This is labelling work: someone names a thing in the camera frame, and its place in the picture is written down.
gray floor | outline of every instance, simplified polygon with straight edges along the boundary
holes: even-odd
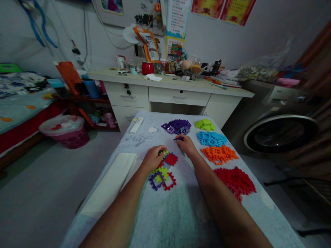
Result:
[[[265,182],[286,178],[285,174],[280,169],[277,169],[277,164],[256,154],[241,154],[240,156],[294,230],[331,228],[330,225],[321,223],[322,220],[315,209],[310,208],[310,206],[297,197],[296,190],[287,189],[287,185],[283,185],[283,187],[280,185],[264,186],[263,183]],[[331,237],[327,234],[307,236],[305,238],[298,235],[298,237],[307,248],[331,247]]]
[[[89,135],[91,141],[76,150],[47,139],[7,167],[9,175],[0,181],[1,247],[60,246],[79,203],[121,139],[120,133]],[[242,158],[261,183],[284,178],[268,159]],[[282,187],[265,189],[295,229],[320,227],[307,220]],[[307,248],[331,244],[326,235],[300,239]]]

bed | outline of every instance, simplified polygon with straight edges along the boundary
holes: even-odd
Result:
[[[194,123],[204,118],[210,118],[198,115],[154,112],[138,112],[135,118],[139,117],[144,118],[140,129],[136,135],[132,135],[129,131],[134,123],[130,124],[116,150],[110,156],[100,177],[77,212],[61,247],[78,247],[97,222],[97,217],[85,214],[82,210],[84,210],[99,183],[102,182],[108,169],[111,168],[117,155],[119,153],[136,153],[138,159],[142,160],[149,148],[160,144],[166,145],[170,152],[178,156],[178,161],[171,171],[177,185],[170,191],[165,191],[162,188],[155,191],[149,181],[146,180],[140,197],[130,247],[222,247],[217,226],[208,212],[190,160],[182,154],[173,141],[175,135],[170,135],[161,128],[164,123],[175,119],[188,120],[192,124],[188,136],[192,138],[197,150],[200,151],[200,149],[206,148],[206,146],[200,144],[197,138],[197,133],[203,130],[195,128]],[[157,130],[151,132],[151,127],[157,128]],[[218,127],[216,127],[216,132],[223,134]],[[234,150],[230,143],[227,143],[227,146]],[[238,157],[239,159],[228,161],[221,166],[216,166],[206,158],[205,160],[213,170],[220,167],[233,169],[237,166],[249,176],[256,187],[256,193],[249,196],[243,195],[242,204],[273,247],[304,248],[281,211],[245,162],[239,155]]]
[[[0,99],[0,170],[44,138],[38,130],[41,123],[67,109],[67,101],[44,97],[53,92],[52,88],[46,87]],[[0,171],[0,179],[5,175]]]

purple block pile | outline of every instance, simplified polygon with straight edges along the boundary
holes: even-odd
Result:
[[[173,120],[163,124],[161,127],[170,134],[188,134],[191,124],[187,120]]]

white wall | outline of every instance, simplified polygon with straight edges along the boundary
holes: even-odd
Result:
[[[74,61],[70,35],[60,19],[64,17],[69,32],[85,55],[83,8],[78,1],[38,0],[49,17],[47,31],[60,49],[43,48],[34,37],[30,22],[18,2],[0,2],[0,58],[18,63],[24,70],[36,70],[50,76],[59,76],[53,61]],[[294,63],[330,19],[329,0],[257,0],[245,27],[190,14],[185,48],[203,61],[222,59],[227,69],[261,55],[278,52],[285,37],[294,37],[287,64]],[[115,66],[118,54],[133,56],[133,47],[121,36],[105,34],[92,4],[86,5],[88,17],[87,67],[99,70]],[[107,26],[107,30],[121,35],[122,29]]]

trash can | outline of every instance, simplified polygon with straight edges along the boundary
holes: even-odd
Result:
[[[61,115],[43,122],[40,132],[52,137],[68,149],[77,149],[90,140],[84,128],[84,118],[76,115]]]

